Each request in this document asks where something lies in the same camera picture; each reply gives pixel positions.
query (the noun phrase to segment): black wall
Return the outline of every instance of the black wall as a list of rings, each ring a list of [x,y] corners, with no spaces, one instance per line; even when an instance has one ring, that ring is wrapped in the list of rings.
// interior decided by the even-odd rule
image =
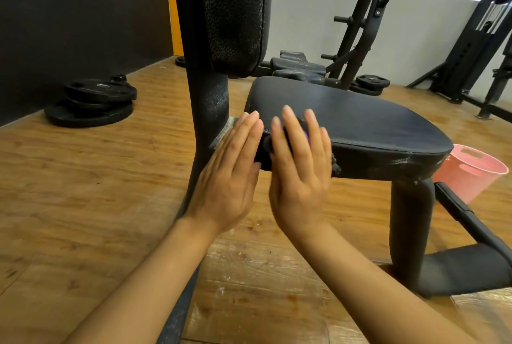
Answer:
[[[0,125],[172,54],[168,0],[0,0]]]

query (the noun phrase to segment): hand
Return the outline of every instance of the hand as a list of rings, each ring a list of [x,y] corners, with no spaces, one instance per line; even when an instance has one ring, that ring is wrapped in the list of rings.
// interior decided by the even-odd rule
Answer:
[[[289,238],[307,237],[323,221],[322,208],[331,181],[331,140],[318,126],[312,110],[304,113],[309,143],[292,109],[283,120],[293,155],[278,117],[272,120],[272,180],[270,205],[275,221]]]
[[[244,113],[199,176],[185,217],[197,220],[213,238],[232,229],[253,205],[261,167],[254,156],[262,133],[258,112]]]

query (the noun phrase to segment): pink plastic basket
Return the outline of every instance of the pink plastic basket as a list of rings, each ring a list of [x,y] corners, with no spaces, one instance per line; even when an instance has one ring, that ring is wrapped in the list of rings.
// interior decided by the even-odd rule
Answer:
[[[468,204],[509,168],[500,160],[480,150],[454,145],[450,155],[434,174],[434,182],[444,182]]]

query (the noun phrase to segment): forearm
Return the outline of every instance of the forearm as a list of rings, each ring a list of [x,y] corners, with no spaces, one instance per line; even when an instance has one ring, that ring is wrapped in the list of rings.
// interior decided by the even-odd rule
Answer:
[[[176,221],[151,255],[66,344],[154,344],[213,236],[190,218]]]
[[[475,343],[352,247],[327,222],[290,240],[372,344]]]

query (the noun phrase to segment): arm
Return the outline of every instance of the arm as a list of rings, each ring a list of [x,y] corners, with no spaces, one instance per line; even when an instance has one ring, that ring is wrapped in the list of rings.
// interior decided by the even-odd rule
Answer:
[[[307,110],[308,141],[290,107],[283,109],[293,154],[272,121],[270,202],[275,219],[369,342],[476,343],[352,247],[322,216],[331,179],[331,143]]]
[[[212,241],[250,210],[253,163],[263,122],[243,114],[199,176],[185,215],[126,281],[66,339],[66,344],[154,344]]]

